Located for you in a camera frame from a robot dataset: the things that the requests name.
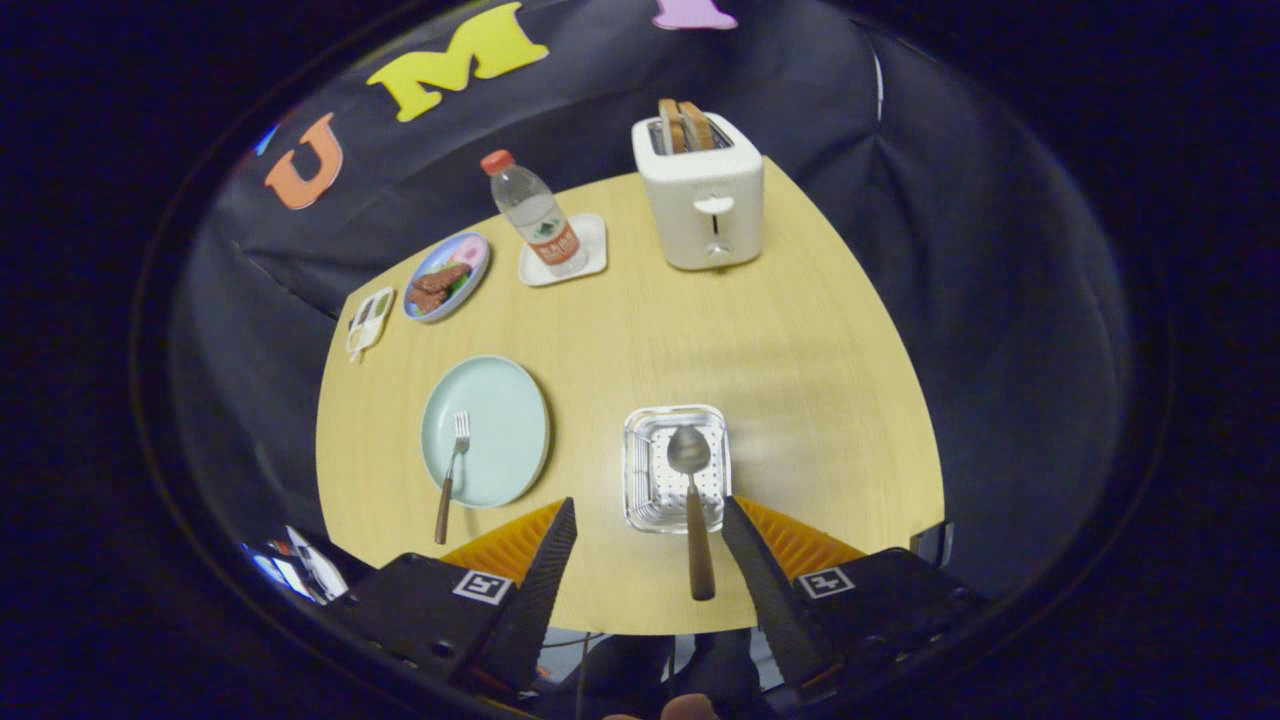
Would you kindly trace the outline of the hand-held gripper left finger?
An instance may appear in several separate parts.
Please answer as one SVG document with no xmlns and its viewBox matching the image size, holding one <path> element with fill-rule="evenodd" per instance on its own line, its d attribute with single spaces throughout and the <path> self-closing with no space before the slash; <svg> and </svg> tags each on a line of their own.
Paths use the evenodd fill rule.
<svg viewBox="0 0 1280 720">
<path fill-rule="evenodd" d="M 538 676 L 576 539 L 566 497 L 442 557 L 402 553 L 332 601 L 330 616 L 426 676 L 513 698 Z"/>
</svg>

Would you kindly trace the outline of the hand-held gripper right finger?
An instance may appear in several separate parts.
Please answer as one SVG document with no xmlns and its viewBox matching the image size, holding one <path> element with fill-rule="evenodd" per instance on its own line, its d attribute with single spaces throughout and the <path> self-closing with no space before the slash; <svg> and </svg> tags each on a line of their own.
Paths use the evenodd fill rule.
<svg viewBox="0 0 1280 720">
<path fill-rule="evenodd" d="M 751 500 L 721 521 L 783 683 L 803 696 L 886 682 L 983 609 L 909 550 L 865 553 Z"/>
</svg>

